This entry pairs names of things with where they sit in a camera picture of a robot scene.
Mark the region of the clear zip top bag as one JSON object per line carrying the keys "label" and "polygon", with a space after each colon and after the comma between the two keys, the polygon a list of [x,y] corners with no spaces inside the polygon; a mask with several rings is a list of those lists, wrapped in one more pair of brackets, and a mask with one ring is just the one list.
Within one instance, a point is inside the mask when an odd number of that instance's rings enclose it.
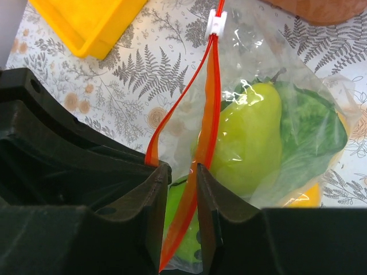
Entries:
{"label": "clear zip top bag", "polygon": [[159,268],[202,271],[198,165],[252,206],[317,206],[316,183],[334,166],[360,116],[353,95],[331,88],[255,10],[220,1],[194,76],[157,126],[145,162],[171,167]]}

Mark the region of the yellow plastic tray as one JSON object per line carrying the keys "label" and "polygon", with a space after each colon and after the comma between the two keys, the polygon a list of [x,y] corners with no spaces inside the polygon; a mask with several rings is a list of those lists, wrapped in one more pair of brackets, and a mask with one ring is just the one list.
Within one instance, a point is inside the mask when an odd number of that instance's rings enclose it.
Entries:
{"label": "yellow plastic tray", "polygon": [[103,60],[147,3],[141,1],[30,1],[71,53]]}

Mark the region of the yellow fake lemon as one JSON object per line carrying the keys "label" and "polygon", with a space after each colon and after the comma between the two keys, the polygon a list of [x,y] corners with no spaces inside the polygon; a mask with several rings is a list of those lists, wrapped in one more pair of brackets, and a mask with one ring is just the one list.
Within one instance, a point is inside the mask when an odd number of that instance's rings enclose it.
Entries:
{"label": "yellow fake lemon", "polygon": [[321,205],[322,191],[319,183],[310,187],[306,192],[300,193],[297,198],[291,198],[284,207],[288,208],[319,208]]}

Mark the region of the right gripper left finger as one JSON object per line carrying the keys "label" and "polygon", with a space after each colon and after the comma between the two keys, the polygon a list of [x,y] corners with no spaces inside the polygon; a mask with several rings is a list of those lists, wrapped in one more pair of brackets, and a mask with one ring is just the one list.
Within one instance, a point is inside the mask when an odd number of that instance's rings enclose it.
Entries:
{"label": "right gripper left finger", "polygon": [[1,273],[157,274],[171,168],[1,72]]}

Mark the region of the fake green lettuce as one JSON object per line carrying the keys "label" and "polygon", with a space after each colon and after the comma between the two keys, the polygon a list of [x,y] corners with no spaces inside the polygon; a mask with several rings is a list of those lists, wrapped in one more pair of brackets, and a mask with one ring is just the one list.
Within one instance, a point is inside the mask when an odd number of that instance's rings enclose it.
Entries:
{"label": "fake green lettuce", "polygon": [[259,205],[273,205],[323,174],[348,140],[332,101],[288,81],[274,86],[282,100],[282,163],[275,183],[261,185],[251,196]]}

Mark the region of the orange plastic bin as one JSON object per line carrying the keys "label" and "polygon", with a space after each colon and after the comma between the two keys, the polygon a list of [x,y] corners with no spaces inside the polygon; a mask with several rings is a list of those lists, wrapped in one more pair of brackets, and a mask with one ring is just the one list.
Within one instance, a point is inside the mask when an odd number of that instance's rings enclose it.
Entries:
{"label": "orange plastic bin", "polygon": [[344,23],[366,9],[365,0],[265,1],[315,26]]}

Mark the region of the green fake pear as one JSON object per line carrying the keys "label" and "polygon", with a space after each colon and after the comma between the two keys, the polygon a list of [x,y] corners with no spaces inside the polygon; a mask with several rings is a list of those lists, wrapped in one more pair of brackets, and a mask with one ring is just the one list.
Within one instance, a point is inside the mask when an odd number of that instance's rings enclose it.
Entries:
{"label": "green fake pear", "polygon": [[271,82],[225,92],[210,173],[236,195],[275,183],[282,162],[282,101]]}

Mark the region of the green fake melon black stripes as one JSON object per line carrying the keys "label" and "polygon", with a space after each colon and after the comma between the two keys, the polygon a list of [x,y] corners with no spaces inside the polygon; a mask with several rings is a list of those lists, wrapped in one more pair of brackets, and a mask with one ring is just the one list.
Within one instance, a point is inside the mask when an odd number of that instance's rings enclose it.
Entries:
{"label": "green fake melon black stripes", "polygon": [[189,264],[202,262],[199,221],[193,188],[186,185],[192,181],[188,175],[170,184],[167,194],[161,263],[174,256]]}

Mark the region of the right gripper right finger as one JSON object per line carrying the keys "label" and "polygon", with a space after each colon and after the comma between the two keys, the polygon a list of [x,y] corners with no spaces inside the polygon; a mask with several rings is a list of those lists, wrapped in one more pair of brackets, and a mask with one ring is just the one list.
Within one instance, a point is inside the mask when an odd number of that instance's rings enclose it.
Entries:
{"label": "right gripper right finger", "polygon": [[365,274],[366,210],[257,209],[197,167],[205,274]]}

